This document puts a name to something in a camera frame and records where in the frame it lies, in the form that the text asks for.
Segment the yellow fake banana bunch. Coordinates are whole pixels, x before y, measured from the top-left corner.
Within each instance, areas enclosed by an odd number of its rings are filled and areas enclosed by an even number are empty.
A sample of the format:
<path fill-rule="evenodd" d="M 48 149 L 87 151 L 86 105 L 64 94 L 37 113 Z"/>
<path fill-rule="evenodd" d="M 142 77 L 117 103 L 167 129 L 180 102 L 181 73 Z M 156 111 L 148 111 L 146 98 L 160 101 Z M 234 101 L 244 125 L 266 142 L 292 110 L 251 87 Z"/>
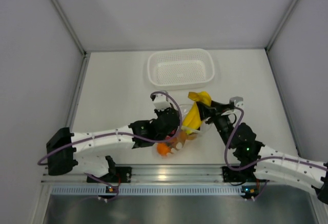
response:
<path fill-rule="evenodd" d="M 202 119 L 200 118 L 197 102 L 200 102 L 201 104 L 205 104 L 207 106 L 210 106 L 212 102 L 210 95 L 206 91 L 198 93 L 189 92 L 188 98 L 194 103 L 182 122 L 182 126 L 184 127 L 183 130 L 187 135 L 194 133 L 194 131 L 198 130 L 202 124 Z"/>

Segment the clear zip top bag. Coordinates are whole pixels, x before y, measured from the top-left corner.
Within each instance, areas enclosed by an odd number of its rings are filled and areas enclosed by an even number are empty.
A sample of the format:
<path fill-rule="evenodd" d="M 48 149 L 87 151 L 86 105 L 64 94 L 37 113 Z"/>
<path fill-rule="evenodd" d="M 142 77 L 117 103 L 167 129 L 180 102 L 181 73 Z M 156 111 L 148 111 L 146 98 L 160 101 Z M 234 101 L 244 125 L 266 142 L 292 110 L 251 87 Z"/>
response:
<path fill-rule="evenodd" d="M 185 146 L 192 141 L 198 141 L 211 128 L 211 125 L 203 121 L 198 129 L 192 129 L 190 126 L 182 126 L 179 135 L 166 143 L 154 145 L 154 153 L 162 158 L 169 158 L 179 153 Z"/>

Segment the orange fake food piece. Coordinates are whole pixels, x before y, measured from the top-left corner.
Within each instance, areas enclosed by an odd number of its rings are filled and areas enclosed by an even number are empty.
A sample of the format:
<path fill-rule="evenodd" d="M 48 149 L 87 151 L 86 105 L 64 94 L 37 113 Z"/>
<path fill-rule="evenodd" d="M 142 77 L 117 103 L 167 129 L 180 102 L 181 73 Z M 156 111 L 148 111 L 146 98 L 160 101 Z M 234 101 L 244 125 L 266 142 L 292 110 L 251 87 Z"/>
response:
<path fill-rule="evenodd" d="M 196 133 L 187 134 L 185 131 L 181 131 L 179 135 L 176 137 L 176 141 L 174 142 L 174 146 L 177 149 L 181 149 L 187 140 L 194 140 L 197 138 Z"/>

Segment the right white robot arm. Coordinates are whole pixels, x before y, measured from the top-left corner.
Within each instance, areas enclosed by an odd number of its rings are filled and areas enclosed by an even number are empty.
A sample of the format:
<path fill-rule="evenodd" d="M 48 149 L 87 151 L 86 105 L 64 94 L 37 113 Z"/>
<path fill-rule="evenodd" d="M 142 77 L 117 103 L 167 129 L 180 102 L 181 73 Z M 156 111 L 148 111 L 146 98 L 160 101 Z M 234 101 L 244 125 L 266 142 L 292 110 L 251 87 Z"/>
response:
<path fill-rule="evenodd" d="M 242 122 L 243 98 L 229 103 L 197 102 L 200 118 L 214 124 L 224 145 L 224 161 L 244 181 L 275 181 L 299 188 L 327 203 L 327 163 L 279 152 L 257 141 L 256 134 Z"/>

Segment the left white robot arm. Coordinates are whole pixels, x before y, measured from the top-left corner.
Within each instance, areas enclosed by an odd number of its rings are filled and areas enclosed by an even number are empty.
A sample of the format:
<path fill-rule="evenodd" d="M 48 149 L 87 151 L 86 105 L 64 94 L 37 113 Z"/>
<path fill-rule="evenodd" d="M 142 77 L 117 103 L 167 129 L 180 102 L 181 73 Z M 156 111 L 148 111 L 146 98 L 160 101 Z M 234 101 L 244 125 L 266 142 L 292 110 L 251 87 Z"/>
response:
<path fill-rule="evenodd" d="M 116 176 L 113 150 L 133 150 L 164 144 L 178 135 L 182 124 L 179 109 L 155 110 L 157 118 L 135 121 L 114 130 L 77 133 L 59 129 L 47 142 L 48 174 L 65 175 L 73 169 L 112 182 Z"/>

